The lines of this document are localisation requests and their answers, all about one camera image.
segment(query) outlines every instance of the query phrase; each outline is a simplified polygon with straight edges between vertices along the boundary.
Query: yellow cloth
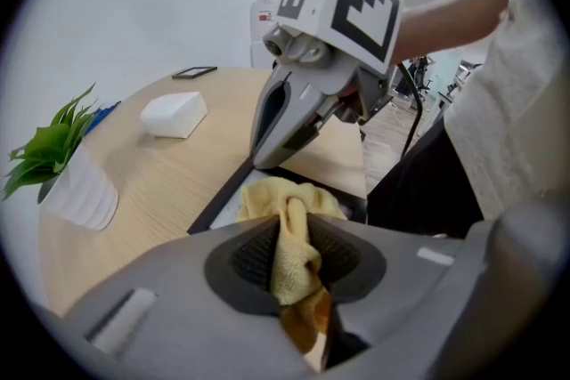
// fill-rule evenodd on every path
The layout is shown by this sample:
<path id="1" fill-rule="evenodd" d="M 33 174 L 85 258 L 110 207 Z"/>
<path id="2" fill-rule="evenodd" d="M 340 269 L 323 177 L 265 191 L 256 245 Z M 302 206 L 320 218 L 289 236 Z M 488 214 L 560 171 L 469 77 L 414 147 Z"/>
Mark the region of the yellow cloth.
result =
<path id="1" fill-rule="evenodd" d="M 241 190 L 240 221 L 279 215 L 271 293 L 288 306 L 282 308 L 281 324 L 303 353 L 313 347 L 317 331 L 326 333 L 330 311 L 330 296 L 318 277 L 321 254 L 309 244 L 307 213 L 346 219 L 337 200 L 310 183 L 270 177 Z"/>

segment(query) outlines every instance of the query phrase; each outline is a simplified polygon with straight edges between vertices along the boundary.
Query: potted plant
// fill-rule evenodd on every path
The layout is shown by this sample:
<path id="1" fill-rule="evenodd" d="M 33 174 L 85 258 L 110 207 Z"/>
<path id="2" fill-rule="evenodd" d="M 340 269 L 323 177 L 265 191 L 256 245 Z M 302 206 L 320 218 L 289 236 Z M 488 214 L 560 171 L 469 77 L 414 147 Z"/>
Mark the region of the potted plant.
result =
<path id="1" fill-rule="evenodd" d="M 95 84 L 61 108 L 47 127 L 38 127 L 34 137 L 10 153 L 21 162 L 8 173 L 3 199 L 24 185 L 41 183 L 37 202 L 41 207 L 77 225 L 93 230 L 107 226 L 115 214 L 118 193 L 81 144 L 93 123 L 93 106 L 77 105 Z"/>

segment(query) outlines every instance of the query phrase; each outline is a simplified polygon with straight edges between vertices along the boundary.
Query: white pot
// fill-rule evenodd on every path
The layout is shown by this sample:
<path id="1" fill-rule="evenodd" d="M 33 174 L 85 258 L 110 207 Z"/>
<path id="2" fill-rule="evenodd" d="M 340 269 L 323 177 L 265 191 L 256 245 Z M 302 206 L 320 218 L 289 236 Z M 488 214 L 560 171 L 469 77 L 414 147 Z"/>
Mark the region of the white pot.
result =
<path id="1" fill-rule="evenodd" d="M 42 185 L 37 199 L 41 209 L 90 230 L 102 230 L 117 210 L 118 192 L 79 144 L 59 177 Z"/>

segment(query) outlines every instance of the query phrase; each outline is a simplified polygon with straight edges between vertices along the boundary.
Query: green plant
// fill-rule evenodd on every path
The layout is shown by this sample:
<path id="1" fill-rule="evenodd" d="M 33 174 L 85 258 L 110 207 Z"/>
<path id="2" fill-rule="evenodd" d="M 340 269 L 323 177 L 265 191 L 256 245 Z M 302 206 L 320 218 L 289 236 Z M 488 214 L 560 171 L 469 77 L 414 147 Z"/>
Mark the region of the green plant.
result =
<path id="1" fill-rule="evenodd" d="M 10 153 L 10 161 L 23 161 L 6 175 L 10 178 L 4 186 L 2 200 L 10 197 L 22 185 L 47 182 L 63 171 L 94 120 L 95 113 L 87 113 L 93 104 L 75 112 L 79 101 L 94 86 L 95 84 L 61 108 L 49 126 L 38 127 L 34 137 L 25 146 Z"/>

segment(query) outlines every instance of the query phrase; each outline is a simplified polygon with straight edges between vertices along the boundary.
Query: black phone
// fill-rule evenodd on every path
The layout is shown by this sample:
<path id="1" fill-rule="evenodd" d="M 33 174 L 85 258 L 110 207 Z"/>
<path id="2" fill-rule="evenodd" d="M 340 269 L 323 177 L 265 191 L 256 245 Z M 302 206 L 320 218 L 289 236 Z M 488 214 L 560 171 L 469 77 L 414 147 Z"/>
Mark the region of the black phone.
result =
<path id="1" fill-rule="evenodd" d="M 173 79 L 194 79 L 206 75 L 210 71 L 217 70 L 217 67 L 191 67 L 186 70 L 179 71 L 172 76 Z"/>

